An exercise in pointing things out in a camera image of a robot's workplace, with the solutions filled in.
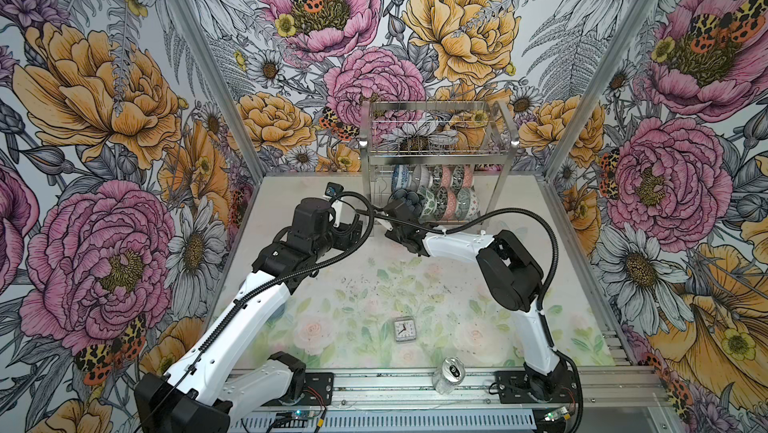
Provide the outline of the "purple striped bowl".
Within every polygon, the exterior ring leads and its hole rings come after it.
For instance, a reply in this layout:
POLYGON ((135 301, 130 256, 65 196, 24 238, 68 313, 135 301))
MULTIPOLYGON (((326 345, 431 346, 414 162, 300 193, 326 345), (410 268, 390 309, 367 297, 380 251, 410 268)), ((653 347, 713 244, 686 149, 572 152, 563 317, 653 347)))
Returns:
POLYGON ((427 188, 431 182, 431 173, 427 165, 416 165, 412 173, 414 189, 427 188))

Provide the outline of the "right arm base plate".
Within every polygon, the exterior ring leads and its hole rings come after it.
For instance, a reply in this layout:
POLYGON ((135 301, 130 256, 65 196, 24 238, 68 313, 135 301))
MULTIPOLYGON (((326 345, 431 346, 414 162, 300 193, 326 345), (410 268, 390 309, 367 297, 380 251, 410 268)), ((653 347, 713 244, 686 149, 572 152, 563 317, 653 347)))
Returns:
POLYGON ((575 404, 582 399, 571 371, 541 375, 524 370, 494 373, 496 394, 502 404, 575 404))

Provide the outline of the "dark navy wave bowl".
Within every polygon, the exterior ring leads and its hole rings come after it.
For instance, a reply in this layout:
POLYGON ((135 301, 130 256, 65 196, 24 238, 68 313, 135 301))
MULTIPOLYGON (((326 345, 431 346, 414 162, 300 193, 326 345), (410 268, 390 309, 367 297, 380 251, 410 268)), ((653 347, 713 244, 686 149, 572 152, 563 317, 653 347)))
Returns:
POLYGON ((390 200, 391 201, 403 200, 405 204, 412 209, 415 209, 421 206, 420 196, 416 192, 410 191, 404 188, 397 189, 394 193, 392 193, 390 196, 390 200))

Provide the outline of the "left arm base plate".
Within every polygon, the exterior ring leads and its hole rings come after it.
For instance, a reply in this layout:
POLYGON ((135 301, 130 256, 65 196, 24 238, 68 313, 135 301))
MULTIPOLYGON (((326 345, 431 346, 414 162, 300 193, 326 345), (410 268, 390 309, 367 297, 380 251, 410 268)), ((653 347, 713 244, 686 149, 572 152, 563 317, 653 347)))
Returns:
POLYGON ((282 397, 265 402, 262 407, 328 406, 333 397, 334 381, 333 373, 300 373, 290 381, 282 397))

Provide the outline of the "blue floral bowl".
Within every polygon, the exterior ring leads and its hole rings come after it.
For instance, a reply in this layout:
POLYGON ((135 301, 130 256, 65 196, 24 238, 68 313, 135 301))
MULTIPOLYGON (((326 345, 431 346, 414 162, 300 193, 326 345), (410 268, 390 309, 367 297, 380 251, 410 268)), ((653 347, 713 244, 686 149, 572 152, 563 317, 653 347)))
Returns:
POLYGON ((391 176, 391 190, 395 193, 401 189, 408 189, 411 181, 411 172, 407 165, 395 165, 391 176))

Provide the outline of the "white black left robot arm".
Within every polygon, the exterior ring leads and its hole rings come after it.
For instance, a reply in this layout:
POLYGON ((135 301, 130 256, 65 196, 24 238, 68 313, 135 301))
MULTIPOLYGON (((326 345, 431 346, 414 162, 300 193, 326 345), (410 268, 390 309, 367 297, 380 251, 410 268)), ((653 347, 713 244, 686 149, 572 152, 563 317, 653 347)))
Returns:
POLYGON ((231 378, 251 342, 298 286, 356 252, 372 223, 341 222, 345 198, 370 203, 336 183, 322 198, 305 198, 292 222, 265 247, 241 290, 224 312, 165 373, 147 373, 134 390, 139 432, 226 432, 253 409, 278 402, 294 405, 311 392, 306 365, 285 353, 231 378))

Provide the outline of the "black white patterned bowl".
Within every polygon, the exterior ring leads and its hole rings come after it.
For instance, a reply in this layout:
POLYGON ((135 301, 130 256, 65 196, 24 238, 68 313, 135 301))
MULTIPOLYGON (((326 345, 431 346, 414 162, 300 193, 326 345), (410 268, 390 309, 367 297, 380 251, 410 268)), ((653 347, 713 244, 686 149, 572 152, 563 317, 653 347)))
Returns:
POLYGON ((450 187, 441 187, 435 194, 437 209, 435 217, 439 221, 453 221, 457 208, 457 198, 450 187))

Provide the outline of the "green geometric pattern bowl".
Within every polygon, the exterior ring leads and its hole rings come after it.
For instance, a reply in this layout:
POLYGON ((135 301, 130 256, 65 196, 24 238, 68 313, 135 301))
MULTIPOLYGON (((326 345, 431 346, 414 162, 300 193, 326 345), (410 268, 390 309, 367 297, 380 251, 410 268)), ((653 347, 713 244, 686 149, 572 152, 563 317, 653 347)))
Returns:
POLYGON ((473 187, 464 187, 456 195, 457 207, 455 218, 457 221, 470 221, 480 211, 477 193, 473 187))

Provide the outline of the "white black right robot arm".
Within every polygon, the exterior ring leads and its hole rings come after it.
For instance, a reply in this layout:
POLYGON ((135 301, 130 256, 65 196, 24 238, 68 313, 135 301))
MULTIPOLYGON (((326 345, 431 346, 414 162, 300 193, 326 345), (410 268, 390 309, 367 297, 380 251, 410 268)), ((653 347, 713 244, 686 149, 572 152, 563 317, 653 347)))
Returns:
POLYGON ((555 279, 560 251, 556 234, 543 217, 525 208, 506 207, 446 228, 418 223, 405 202, 397 200, 375 218, 387 229, 387 238, 417 256, 477 264, 491 297, 511 312, 524 346, 524 379, 518 391, 537 402, 549 402, 567 388, 576 400, 583 398, 578 367, 556 347, 544 312, 544 299, 555 279), (490 235, 472 231, 502 215, 521 215, 543 228, 551 246, 548 271, 541 268, 513 232, 503 229, 490 235))

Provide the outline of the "green leaf print bowl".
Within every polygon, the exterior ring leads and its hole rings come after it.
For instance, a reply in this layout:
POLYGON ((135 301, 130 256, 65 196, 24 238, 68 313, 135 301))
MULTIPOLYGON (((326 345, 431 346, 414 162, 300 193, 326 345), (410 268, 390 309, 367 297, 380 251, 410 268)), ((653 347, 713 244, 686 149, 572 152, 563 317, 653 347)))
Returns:
POLYGON ((426 222, 433 219, 437 208, 437 201, 434 193, 427 187, 420 187, 417 190, 417 194, 419 195, 421 206, 419 220, 421 222, 426 222))

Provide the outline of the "black white floral bowl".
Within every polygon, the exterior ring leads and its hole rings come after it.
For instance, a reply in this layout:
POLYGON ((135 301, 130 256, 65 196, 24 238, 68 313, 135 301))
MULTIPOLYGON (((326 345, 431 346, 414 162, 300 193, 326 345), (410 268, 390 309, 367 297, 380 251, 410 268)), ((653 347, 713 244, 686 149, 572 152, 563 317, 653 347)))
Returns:
POLYGON ((456 165, 451 176, 451 188, 458 193, 464 188, 471 188, 474 182, 474 168, 472 165, 456 165))

